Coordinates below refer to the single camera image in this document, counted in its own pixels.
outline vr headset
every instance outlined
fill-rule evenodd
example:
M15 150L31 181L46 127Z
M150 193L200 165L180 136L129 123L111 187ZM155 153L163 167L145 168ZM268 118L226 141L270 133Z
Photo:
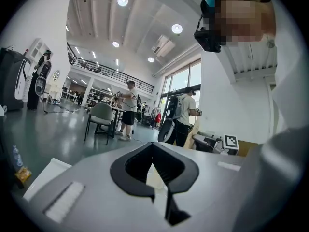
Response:
M210 7L205 0L201 2L202 15L198 21L197 29L194 33L194 38L200 44L205 52L221 52L221 46L226 45L226 36L221 36L214 28L215 8ZM199 31L199 25L202 19L208 20L209 30L202 27Z

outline white t-shirt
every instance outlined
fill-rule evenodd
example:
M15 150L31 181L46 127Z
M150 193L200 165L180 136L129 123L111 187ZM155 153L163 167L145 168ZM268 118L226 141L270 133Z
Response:
M177 120L180 123L189 126L190 125L190 122L189 122L190 109L195 110L197 106L195 105L195 100L187 94L181 95L180 98L183 99L182 114L180 115L180 118L178 118Z
M133 97L132 98L124 98L122 109L125 110L125 111L136 112L137 111L137 95L138 95L136 88L131 89L126 94L133 94Z

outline black shorts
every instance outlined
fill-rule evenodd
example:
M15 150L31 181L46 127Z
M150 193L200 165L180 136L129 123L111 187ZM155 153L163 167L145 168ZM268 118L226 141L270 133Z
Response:
M136 112L132 111L125 111L122 115L122 122L126 125L134 125L134 120L135 120L135 114Z

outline red object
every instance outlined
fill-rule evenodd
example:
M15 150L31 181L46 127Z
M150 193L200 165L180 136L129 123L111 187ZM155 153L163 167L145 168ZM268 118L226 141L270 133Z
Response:
M159 114L155 117L155 122L156 122L156 123L160 123L160 122L161 122L161 113L159 113Z

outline backpack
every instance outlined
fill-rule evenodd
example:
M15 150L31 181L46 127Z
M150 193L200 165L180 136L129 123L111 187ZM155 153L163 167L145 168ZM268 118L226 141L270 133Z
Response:
M136 102L137 102L137 108L141 108L141 98L140 98L139 95L137 95L137 100L136 100Z
M166 111L166 118L176 119L180 118L182 114L182 104L185 97L173 96L169 99L169 105Z

